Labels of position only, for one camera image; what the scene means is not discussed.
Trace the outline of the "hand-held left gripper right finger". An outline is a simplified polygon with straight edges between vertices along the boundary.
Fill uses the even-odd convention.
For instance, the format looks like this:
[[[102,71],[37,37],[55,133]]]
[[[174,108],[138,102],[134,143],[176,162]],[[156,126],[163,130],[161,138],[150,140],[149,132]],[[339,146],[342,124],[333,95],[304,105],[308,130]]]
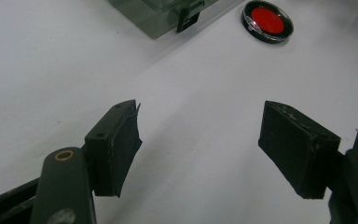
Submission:
[[[265,102],[258,145],[300,197],[322,199],[339,143],[339,136],[290,105]]]

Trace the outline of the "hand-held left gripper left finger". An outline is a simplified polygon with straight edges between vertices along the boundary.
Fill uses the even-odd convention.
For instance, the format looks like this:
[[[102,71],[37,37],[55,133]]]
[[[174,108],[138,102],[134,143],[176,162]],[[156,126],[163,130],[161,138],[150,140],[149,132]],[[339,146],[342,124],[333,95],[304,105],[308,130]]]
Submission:
[[[85,137],[96,196],[119,197],[142,140],[139,106],[129,100],[112,106]]]

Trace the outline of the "round black case red disc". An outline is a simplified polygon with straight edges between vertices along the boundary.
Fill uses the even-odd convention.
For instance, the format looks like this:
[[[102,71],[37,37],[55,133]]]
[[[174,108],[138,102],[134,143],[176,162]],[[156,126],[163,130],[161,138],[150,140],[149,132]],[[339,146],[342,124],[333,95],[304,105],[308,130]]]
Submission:
[[[249,1],[241,12],[244,28],[265,43],[287,41],[294,32],[291,18],[276,5],[264,0]]]

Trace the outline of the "grey-green machine base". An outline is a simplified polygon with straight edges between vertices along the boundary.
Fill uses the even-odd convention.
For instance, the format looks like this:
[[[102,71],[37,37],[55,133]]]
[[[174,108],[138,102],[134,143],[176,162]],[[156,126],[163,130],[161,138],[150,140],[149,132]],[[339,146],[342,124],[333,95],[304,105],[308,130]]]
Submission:
[[[202,10],[218,0],[108,0],[108,2],[153,39],[170,30],[182,33],[195,24]]]

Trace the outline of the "white table board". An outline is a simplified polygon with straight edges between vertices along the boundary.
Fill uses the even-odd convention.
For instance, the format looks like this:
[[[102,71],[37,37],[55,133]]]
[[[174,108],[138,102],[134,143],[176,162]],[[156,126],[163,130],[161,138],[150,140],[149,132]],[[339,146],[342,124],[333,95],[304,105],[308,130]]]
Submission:
[[[0,0],[0,194],[132,99],[143,143],[121,195],[96,199],[99,224],[329,224],[257,139],[271,100],[352,147],[358,0],[272,0],[295,26],[279,45],[243,28],[245,2],[152,39],[107,0]]]

